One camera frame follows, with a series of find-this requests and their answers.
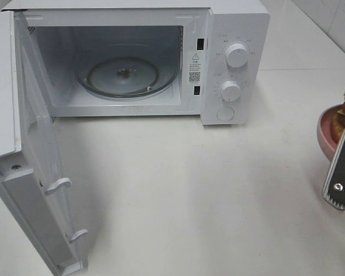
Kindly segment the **round white door button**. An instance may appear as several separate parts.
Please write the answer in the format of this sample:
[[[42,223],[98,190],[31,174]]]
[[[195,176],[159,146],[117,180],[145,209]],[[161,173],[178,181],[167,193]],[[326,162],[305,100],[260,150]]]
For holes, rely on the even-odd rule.
[[[217,118],[221,121],[231,121],[235,115],[235,111],[230,107],[223,107],[217,112]]]

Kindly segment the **white dial knob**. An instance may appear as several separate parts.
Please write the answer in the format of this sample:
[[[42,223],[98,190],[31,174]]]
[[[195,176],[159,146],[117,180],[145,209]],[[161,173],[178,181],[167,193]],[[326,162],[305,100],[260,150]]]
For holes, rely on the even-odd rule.
[[[249,49],[244,43],[235,42],[225,50],[226,63],[231,68],[239,68],[248,62]]]
[[[220,86],[220,93],[223,101],[233,102],[241,97],[242,90],[237,82],[228,80]]]

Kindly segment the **white microwave door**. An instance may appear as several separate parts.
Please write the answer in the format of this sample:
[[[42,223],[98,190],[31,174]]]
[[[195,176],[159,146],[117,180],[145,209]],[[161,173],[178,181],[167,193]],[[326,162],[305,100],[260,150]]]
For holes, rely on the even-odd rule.
[[[53,275],[84,267],[49,108],[38,28],[0,11],[0,197]]]

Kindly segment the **pink round plate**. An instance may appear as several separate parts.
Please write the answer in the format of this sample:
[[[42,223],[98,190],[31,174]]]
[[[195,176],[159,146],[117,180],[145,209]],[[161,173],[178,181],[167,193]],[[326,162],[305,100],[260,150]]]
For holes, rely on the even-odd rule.
[[[317,123],[318,143],[323,154],[326,156],[326,158],[329,161],[331,161],[334,158],[334,154],[340,143],[341,143],[341,147],[345,150],[345,129],[337,144],[333,141],[332,136],[331,136],[332,117],[336,113],[337,110],[341,109],[341,107],[342,107],[342,104],[328,108],[321,114]]]

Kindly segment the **glass microwave turntable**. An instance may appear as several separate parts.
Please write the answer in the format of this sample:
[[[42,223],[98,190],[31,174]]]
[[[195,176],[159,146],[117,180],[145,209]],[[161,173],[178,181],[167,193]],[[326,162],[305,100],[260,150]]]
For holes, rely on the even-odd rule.
[[[112,44],[77,56],[75,76],[106,99],[143,98],[167,88],[180,69],[178,46]]]

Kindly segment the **white warning label sticker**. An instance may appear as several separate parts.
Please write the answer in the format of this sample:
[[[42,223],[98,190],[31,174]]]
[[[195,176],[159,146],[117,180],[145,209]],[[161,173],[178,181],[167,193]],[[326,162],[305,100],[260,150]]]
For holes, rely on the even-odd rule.
[[[187,80],[190,84],[200,84],[203,76],[203,57],[198,51],[189,51],[187,54]]]

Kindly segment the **white microwave oven body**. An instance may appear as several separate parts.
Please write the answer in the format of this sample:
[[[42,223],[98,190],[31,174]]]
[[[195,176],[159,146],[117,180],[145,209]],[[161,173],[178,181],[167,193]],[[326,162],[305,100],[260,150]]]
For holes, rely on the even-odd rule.
[[[38,28],[37,42],[49,78],[54,117],[198,115],[204,125],[242,124],[265,43],[270,15],[260,1],[11,1],[5,11],[23,12]],[[227,46],[240,42],[248,62],[231,68]],[[75,76],[77,56],[112,44],[178,46],[180,69],[159,93],[134,99],[100,98]],[[202,53],[200,84],[187,80],[187,54]],[[223,101],[220,86],[235,81],[241,97]],[[223,107],[235,111],[221,121]]]

